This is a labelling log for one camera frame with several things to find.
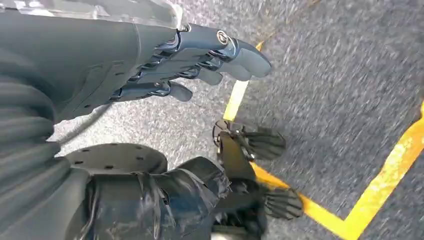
transparent plastic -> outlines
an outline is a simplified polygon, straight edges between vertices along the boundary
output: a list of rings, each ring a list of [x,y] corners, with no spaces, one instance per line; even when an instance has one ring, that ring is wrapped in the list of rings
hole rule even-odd
[[[168,0],[0,0],[2,10],[46,17],[106,20],[179,29],[183,10]]]

black wire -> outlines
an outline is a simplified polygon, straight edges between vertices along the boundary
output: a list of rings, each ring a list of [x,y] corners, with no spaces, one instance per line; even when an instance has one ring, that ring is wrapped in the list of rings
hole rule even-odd
[[[87,130],[89,127],[91,127],[93,124],[95,124],[105,113],[106,111],[112,106],[112,103],[109,103],[107,105],[100,106],[97,111],[95,111],[92,116],[83,122],[81,125],[79,125],[76,129],[68,132],[64,137],[58,140],[59,144],[61,146],[66,145],[74,138],[78,137],[78,135],[82,134],[85,130]]]

yellow tape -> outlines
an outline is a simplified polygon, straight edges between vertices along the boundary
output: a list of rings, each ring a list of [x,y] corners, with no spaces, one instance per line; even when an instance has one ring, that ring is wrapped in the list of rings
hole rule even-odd
[[[258,182],[267,184],[271,187],[289,188],[289,185],[287,183],[269,174],[267,171],[259,167],[256,163],[251,162],[250,164],[256,174],[256,180]],[[316,204],[306,196],[302,194],[299,195],[302,199],[303,210],[306,215],[315,220],[317,223],[323,225],[328,230],[339,235],[340,237],[347,235],[345,223],[342,219],[327,211],[322,206]]]
[[[380,173],[371,181],[347,216],[345,222],[352,239],[359,238],[423,149],[424,101],[421,106],[421,119],[402,135]]]
[[[421,105],[421,119],[405,131],[387,157],[380,173],[368,185],[345,220],[300,194],[305,214],[342,239],[358,239],[423,149],[424,101]],[[285,182],[255,163],[251,165],[259,182],[273,187],[288,187]]]

cable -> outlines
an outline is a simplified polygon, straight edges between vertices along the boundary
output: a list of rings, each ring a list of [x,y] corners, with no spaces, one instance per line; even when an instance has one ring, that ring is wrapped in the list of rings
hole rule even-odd
[[[94,218],[96,217],[96,211],[97,211],[97,204],[99,201],[99,187],[98,186],[94,186],[94,198],[93,201],[90,203],[91,204],[91,212],[90,212],[90,219],[87,221],[87,223],[84,225],[84,227],[81,229],[81,233],[79,234],[79,238],[78,240],[84,240],[87,236],[87,234],[89,234],[93,223],[94,223]]]
[[[78,135],[82,134],[85,130],[87,130],[89,127],[91,127],[93,124],[95,124],[105,113],[106,111],[111,108],[112,103],[109,103],[107,105],[100,106],[97,111],[95,111],[92,116],[83,122],[81,125],[79,125],[76,129],[68,132],[64,137],[58,140],[59,144],[61,146],[66,145],[74,138],[78,137]]]

robotic finger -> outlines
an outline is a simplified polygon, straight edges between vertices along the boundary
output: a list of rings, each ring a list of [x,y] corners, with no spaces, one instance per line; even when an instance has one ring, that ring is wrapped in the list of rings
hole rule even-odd
[[[170,95],[186,102],[193,93],[171,80],[200,79],[214,86],[222,81],[221,73],[247,81],[252,76],[265,77],[271,68],[267,58],[252,45],[230,37],[220,29],[188,24],[183,31],[177,31],[173,39],[158,45],[150,60],[139,67],[139,73],[131,77],[110,101]],[[145,88],[147,84],[157,89]]]

